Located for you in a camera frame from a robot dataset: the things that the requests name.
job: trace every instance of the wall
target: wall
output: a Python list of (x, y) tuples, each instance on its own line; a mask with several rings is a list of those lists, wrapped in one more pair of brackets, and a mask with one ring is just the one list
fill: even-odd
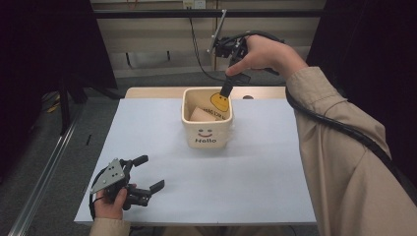
[[(134, 0), (91, 0), (95, 10), (133, 10)], [(325, 0), (286, 1), (237, 1), (207, 0), (207, 9), (322, 9)], [(137, 10), (182, 9), (182, 1), (139, 1)], [(145, 68), (181, 68), (200, 70), (194, 55), (189, 19), (117, 19), (97, 20), (116, 77), (139, 76)], [(230, 18), (224, 21), (221, 35), (234, 35), (246, 30), (270, 32), (299, 50), (307, 57), (319, 19), (312, 18)], [(193, 19), (202, 64), (206, 70), (224, 70), (228, 60), (214, 60), (206, 53), (210, 37), (216, 28), (216, 19)], [(166, 52), (173, 57), (167, 62)], [(126, 64), (125, 53), (129, 52), (132, 67)], [(154, 63), (146, 63), (150, 58)]]

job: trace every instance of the metal rod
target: metal rod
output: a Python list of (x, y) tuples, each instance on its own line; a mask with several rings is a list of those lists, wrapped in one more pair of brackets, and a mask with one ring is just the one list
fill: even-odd
[(49, 186), (50, 180), (53, 177), (59, 160), (61, 159), (61, 156), (64, 153), (64, 150), (67, 147), (68, 142), (71, 139), (71, 136), (73, 135), (76, 124), (78, 123), (81, 117), (83, 108), (83, 105), (76, 108), (73, 122), (70, 124), (70, 127), (67, 129), (65, 134), (59, 138), (55, 150), (50, 155), (49, 160), (46, 163), (46, 166), (43, 169), (42, 174), (40, 175), (34, 189), (30, 194), (30, 197), (26, 201), (23, 209), (18, 215), (18, 218), (13, 224), (8, 234), (9, 236), (26, 235), (31, 221), (33, 220), (33, 217), (37, 211), (37, 208), (39, 207), (40, 202), (42, 201), (42, 198), (46, 192), (46, 189)]

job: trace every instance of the yellow smiley face sticker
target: yellow smiley face sticker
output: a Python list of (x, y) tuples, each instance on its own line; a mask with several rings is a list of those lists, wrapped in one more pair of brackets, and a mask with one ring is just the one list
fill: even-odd
[(220, 95), (220, 92), (213, 94), (209, 100), (220, 111), (226, 112), (229, 109), (229, 99)]

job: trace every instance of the white cup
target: white cup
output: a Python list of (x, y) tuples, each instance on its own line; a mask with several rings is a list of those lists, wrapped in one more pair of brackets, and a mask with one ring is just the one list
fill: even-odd
[(211, 99), (220, 88), (188, 88), (184, 91), (181, 119), (191, 148), (223, 148), (231, 136), (233, 108), (220, 111)]

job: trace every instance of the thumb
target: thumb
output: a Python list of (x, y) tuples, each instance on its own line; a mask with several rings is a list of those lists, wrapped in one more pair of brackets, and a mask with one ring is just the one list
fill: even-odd
[(227, 76), (231, 77), (231, 76), (235, 76), (235, 75), (245, 71), (248, 68), (250, 68), (250, 66), (249, 66), (248, 60), (246, 60), (246, 57), (245, 57), (241, 61), (234, 64), (233, 66), (227, 68), (225, 73), (226, 73)]
[(116, 199), (114, 200), (114, 206), (121, 208), (126, 201), (127, 195), (128, 195), (128, 190), (125, 188), (121, 189), (119, 193), (117, 194)]

